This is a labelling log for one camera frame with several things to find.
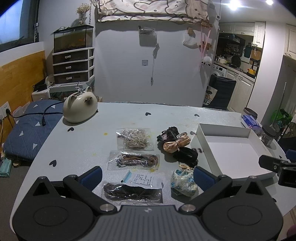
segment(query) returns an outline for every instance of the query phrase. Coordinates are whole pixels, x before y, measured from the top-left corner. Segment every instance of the fish tank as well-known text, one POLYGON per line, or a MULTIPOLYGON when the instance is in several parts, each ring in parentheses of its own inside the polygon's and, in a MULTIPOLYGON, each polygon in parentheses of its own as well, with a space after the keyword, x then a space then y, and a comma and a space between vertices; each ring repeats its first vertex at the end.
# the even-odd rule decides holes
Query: fish tank
POLYGON ((93 26, 81 25, 54 32, 54 52, 64 52, 93 46, 93 26))

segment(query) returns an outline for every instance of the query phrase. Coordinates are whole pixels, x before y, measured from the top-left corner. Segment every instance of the white pom-pom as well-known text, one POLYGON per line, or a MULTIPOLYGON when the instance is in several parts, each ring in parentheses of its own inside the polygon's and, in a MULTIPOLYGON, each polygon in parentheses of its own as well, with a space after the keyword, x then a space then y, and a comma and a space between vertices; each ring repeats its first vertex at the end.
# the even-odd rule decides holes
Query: white pom-pom
POLYGON ((202 60, 202 64, 207 64, 207 65, 211 66, 212 58, 210 56, 205 56, 202 60))

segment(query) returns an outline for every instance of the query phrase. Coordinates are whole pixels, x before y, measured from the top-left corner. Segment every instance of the kitchen cabinet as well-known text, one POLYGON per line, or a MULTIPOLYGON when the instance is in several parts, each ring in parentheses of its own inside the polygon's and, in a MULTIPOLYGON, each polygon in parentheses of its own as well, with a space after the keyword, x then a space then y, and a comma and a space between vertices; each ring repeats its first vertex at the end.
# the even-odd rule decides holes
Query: kitchen cabinet
POLYGON ((296 60, 296 27, 286 26, 285 55, 296 60))
POLYGON ((236 74, 236 73, 234 73, 234 72, 232 72, 230 70, 227 70, 227 76, 226 77, 229 78, 229 79, 235 80, 237 82, 236 85, 235 85, 235 88, 233 90, 231 99, 229 101, 228 107, 227 107, 228 110, 234 111, 232 109, 232 105, 233 105, 233 101, 234 101, 234 98, 235 98, 235 95, 236 95, 236 92, 237 92, 237 88, 239 86, 239 84, 238 84, 238 81, 239 81, 238 80, 238 74, 236 74))
POLYGON ((232 29, 233 29, 232 23, 220 23, 219 27, 220 27, 219 33, 232 34, 232 29))
POLYGON ((248 104, 254 83, 249 79, 241 76, 240 74, 236 77, 235 80, 237 84, 235 85, 227 108, 230 111, 241 113, 248 104))
POLYGON ((234 23, 233 33, 254 36, 255 24, 254 23, 234 23))
POLYGON ((265 22, 255 22, 254 39, 252 45, 254 47, 263 48, 265 36, 265 22))
POLYGON ((254 36, 255 24, 254 23, 220 23, 220 33, 225 34, 243 34, 254 36))

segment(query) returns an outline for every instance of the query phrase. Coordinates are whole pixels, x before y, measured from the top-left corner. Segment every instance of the cat ear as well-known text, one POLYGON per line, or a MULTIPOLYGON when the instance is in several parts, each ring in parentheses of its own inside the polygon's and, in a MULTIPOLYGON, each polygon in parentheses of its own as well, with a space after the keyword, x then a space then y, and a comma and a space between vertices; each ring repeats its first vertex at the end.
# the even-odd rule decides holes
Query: cat ear
POLYGON ((92 92, 91 88, 88 86, 86 89, 85 89, 85 92, 92 92))
POLYGON ((74 94, 69 96, 69 100, 68 100, 68 107, 69 108, 71 107, 73 101, 76 100, 76 99, 77 99, 77 97, 74 94))

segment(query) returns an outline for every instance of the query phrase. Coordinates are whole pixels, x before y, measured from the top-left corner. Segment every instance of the frying pan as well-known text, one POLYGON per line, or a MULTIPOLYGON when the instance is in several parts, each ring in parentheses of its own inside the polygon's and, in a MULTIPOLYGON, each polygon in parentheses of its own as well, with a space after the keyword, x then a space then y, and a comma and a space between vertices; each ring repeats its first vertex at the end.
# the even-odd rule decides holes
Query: frying pan
POLYGON ((241 66, 241 60, 240 57, 235 55, 231 58, 231 63, 235 66, 237 66, 238 68, 241 66))

